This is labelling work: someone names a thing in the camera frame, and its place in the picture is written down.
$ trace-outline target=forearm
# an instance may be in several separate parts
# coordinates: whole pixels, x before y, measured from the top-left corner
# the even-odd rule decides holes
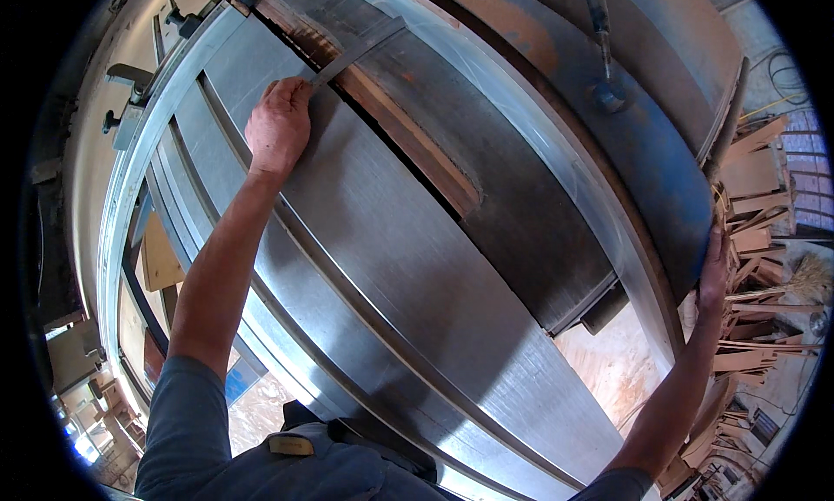
[[[250,173],[182,284],[169,356],[190,356],[225,380],[252,267],[283,178]]]
[[[636,467],[657,477],[680,450],[704,398],[721,331],[721,315],[704,312],[672,370],[646,402],[623,448],[606,470]]]

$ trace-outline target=blue shirt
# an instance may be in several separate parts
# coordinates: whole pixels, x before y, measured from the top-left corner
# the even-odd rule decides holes
[[[203,363],[169,358],[153,392],[136,495],[154,499],[416,500],[449,498],[363,445],[334,442],[323,423],[288,431],[313,455],[270,452],[268,441],[232,458],[223,384]],[[612,470],[571,501],[638,501],[652,485],[636,469]]]

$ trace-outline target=metal frame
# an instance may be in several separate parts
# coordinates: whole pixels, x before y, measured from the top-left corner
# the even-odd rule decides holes
[[[223,1],[206,16],[186,42],[172,50],[157,71],[148,102],[130,147],[116,153],[113,174],[105,198],[99,236],[99,326],[102,346],[109,356],[119,354],[119,280],[122,256],[133,204],[142,186],[164,129],[190,84],[245,17]],[[122,371],[113,366],[118,378]]]

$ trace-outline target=metal ruler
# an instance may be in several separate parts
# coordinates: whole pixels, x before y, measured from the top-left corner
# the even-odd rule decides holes
[[[339,58],[335,58],[332,62],[328,63],[324,69],[318,71],[318,74],[310,80],[310,83],[313,85],[313,93],[315,93],[319,87],[333,79],[336,74],[342,72],[344,69],[347,69],[351,63],[361,58],[363,54],[384,42],[387,38],[394,36],[398,31],[404,28],[405,20],[403,20],[402,16],[397,16],[382,25],[371,28],[370,31],[360,37],[359,43],[344,51]]]

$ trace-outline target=knob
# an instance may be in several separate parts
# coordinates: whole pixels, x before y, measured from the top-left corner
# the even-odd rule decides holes
[[[104,122],[102,123],[102,133],[107,133],[113,127],[118,127],[119,123],[121,122],[120,119],[116,119],[116,116],[113,114],[112,110],[107,111],[104,114]]]

